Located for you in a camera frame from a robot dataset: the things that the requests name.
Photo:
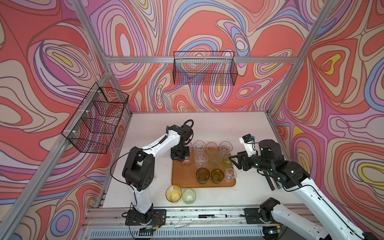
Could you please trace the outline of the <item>light green ribbed glass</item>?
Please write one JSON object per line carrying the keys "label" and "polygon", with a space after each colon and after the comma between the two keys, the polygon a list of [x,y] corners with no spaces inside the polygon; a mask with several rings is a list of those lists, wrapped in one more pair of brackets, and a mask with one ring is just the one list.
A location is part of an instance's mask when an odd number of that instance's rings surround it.
{"label": "light green ribbed glass", "polygon": [[227,170],[227,169],[232,169],[233,168],[233,163],[232,161],[230,160],[230,156],[231,155],[225,155],[223,156],[222,158],[222,167]]}

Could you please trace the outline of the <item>pink glass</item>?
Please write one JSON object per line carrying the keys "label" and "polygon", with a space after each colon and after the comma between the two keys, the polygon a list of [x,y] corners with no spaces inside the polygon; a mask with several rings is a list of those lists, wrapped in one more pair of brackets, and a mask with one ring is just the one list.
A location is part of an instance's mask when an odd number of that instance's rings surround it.
{"label": "pink glass", "polygon": [[191,159],[191,158],[185,158],[183,161],[182,161],[182,164],[184,166],[191,166],[192,164],[194,163],[194,161]]}

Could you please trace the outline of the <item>small clear glass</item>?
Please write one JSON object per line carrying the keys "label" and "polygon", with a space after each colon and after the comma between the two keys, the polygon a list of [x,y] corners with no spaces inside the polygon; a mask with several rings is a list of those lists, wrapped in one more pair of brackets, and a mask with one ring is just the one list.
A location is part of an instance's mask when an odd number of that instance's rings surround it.
{"label": "small clear glass", "polygon": [[225,180],[228,183],[233,182],[237,177],[237,172],[234,169],[226,169],[225,171]]}

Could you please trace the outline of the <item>clear ribbed glass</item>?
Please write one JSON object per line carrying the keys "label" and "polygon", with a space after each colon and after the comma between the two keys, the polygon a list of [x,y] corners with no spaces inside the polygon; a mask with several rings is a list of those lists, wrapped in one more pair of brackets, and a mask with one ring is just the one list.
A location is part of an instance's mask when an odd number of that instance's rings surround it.
{"label": "clear ribbed glass", "polygon": [[219,152],[223,156],[230,154],[232,150],[233,150],[233,145],[228,141],[222,141],[219,144]]}

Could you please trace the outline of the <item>frosted pale green tumbler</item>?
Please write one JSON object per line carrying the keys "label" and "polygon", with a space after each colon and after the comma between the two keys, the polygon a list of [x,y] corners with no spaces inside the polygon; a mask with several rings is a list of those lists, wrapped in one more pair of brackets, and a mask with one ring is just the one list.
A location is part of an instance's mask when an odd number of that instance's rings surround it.
{"label": "frosted pale green tumbler", "polygon": [[211,166],[211,168],[212,169],[219,168],[223,158],[222,154],[218,151],[209,151],[208,156],[209,156],[209,165]]}

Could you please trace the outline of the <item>frosted pink tumbler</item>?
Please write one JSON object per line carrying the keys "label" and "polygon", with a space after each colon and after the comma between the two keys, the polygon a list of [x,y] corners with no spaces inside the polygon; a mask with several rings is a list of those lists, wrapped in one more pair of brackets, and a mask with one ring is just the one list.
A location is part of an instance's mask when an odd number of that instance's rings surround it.
{"label": "frosted pink tumbler", "polygon": [[206,145],[206,152],[207,153],[212,153],[212,152],[217,152],[218,151],[218,145],[215,142],[209,142]]}

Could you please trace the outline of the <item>dark olive glass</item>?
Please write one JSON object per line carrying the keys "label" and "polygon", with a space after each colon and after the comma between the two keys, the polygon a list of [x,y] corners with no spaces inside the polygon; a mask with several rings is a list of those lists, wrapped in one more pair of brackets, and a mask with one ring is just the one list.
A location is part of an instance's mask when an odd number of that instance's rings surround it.
{"label": "dark olive glass", "polygon": [[196,178],[199,184],[204,185],[210,179],[211,172],[207,168],[199,168],[196,171]]}

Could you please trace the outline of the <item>yellow glass front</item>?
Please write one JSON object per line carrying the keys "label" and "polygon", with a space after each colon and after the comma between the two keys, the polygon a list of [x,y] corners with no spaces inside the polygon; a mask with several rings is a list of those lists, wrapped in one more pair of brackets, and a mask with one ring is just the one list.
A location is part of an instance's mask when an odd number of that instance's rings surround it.
{"label": "yellow glass front", "polygon": [[166,199],[170,203],[177,203],[182,198],[182,189],[177,185],[172,185],[166,190]]}

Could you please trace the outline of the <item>light green glass front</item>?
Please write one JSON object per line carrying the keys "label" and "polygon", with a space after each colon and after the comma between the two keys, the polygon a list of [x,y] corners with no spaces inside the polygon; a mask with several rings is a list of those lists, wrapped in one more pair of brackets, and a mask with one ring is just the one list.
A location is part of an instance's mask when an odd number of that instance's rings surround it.
{"label": "light green glass front", "polygon": [[196,201],[197,194],[193,189],[185,189],[182,193],[183,202],[187,205],[191,205]]}

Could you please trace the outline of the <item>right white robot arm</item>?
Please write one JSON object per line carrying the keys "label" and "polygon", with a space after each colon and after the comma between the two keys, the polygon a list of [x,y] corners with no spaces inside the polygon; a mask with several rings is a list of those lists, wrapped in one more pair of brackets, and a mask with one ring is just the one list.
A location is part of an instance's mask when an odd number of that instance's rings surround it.
{"label": "right white robot arm", "polygon": [[287,161],[274,140],[256,142],[250,134],[239,139],[245,150],[230,157],[239,170],[255,169],[267,179],[280,183],[283,190],[299,198],[320,222],[319,225],[293,213],[280,201],[269,198],[258,212],[245,209],[247,221],[277,222],[307,240],[375,240],[352,223],[317,187],[310,174],[298,163]]}

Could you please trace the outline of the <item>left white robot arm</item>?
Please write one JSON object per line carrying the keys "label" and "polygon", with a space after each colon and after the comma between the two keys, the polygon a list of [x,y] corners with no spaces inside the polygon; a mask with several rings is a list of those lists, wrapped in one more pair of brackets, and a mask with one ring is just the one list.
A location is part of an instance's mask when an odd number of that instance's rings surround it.
{"label": "left white robot arm", "polygon": [[166,132],[153,143],[142,148],[133,147],[128,153],[122,176],[133,188],[136,205],[134,209],[142,215],[153,209],[149,186],[155,175],[156,159],[166,152],[171,153],[171,160],[182,162],[190,156],[188,144],[193,139],[193,120],[185,121],[182,126],[166,127]]}

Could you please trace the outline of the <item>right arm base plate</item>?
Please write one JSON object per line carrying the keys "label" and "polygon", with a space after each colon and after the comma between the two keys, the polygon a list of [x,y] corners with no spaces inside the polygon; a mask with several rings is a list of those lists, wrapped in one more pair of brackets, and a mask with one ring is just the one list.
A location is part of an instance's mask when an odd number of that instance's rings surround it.
{"label": "right arm base plate", "polygon": [[272,210],[265,208],[245,208],[241,215],[247,224],[280,224],[272,217]]}

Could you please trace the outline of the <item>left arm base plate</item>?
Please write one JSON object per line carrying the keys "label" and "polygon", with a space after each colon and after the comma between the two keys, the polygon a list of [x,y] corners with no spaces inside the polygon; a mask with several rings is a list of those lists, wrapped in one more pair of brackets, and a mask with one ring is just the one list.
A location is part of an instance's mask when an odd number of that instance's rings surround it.
{"label": "left arm base plate", "polygon": [[167,210],[154,209],[142,214],[135,208],[123,213],[126,226],[162,226],[166,223]]}

